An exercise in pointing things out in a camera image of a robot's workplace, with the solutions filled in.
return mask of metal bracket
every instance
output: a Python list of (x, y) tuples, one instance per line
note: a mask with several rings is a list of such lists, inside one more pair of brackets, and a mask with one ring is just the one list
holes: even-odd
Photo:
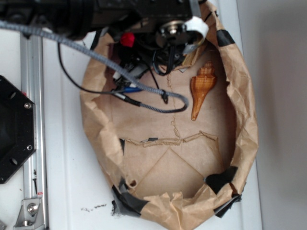
[(34, 103), (0, 76), (0, 184), (35, 151)]
[(0, 230), (5, 230), (6, 225), (0, 220)]
[(41, 199), (36, 198), (23, 200), (14, 230), (38, 229), (45, 229)]

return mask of orange seashell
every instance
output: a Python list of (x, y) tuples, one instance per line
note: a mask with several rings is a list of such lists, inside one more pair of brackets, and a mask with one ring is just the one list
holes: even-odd
[(191, 80), (191, 92), (193, 96), (192, 121), (196, 121), (207, 93), (216, 84), (216, 76), (213, 73), (213, 64), (211, 61), (208, 61), (205, 67), (199, 70), (199, 75), (193, 77)]

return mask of black tape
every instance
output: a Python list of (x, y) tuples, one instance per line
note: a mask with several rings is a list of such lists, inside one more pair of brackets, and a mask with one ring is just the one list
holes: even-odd
[(218, 30), (216, 32), (216, 36), (219, 47), (228, 46), (235, 43), (227, 30)]
[(242, 200), (242, 195), (233, 195), (232, 199), (225, 203), (224, 205), (216, 208), (214, 213), (217, 217), (222, 218), (225, 213), (231, 209), (232, 205), (236, 202), (240, 202)]
[(123, 153), (125, 154), (125, 140), (123, 139), (119, 139), (120, 144), (121, 144), (121, 148), (123, 149)]
[(218, 194), (225, 184), (232, 182), (238, 168), (230, 166), (225, 172), (221, 174), (213, 174), (204, 179), (206, 184)]
[(114, 197), (113, 214), (122, 214), (131, 217), (140, 217), (141, 211), (148, 201), (135, 198), (128, 192), (125, 180), (122, 179), (119, 184), (119, 190), (115, 186), (112, 187)]

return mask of white wall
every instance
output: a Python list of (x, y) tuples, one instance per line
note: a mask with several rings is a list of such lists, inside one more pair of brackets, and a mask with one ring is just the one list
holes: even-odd
[(260, 129), (264, 230), (307, 226), (307, 1), (237, 0)]

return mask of cable connector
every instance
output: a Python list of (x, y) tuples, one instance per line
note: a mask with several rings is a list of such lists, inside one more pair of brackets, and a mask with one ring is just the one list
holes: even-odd
[(165, 104), (168, 104), (168, 95), (166, 94), (165, 90), (162, 90), (162, 91), (163, 91), (163, 94), (161, 95), (162, 99), (163, 99)]

